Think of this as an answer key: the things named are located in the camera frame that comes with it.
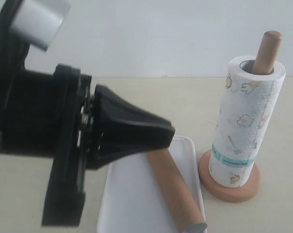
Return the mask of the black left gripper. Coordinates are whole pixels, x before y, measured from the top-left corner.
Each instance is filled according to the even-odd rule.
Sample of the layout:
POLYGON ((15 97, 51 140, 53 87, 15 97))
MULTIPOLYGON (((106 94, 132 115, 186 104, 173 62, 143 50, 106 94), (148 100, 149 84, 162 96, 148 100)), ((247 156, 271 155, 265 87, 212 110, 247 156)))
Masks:
POLYGON ((92 78, 64 65, 53 74, 25 68, 32 44, 10 31, 21 3, 0 11, 0 153, 52 156, 42 219, 80 220, 92 78))

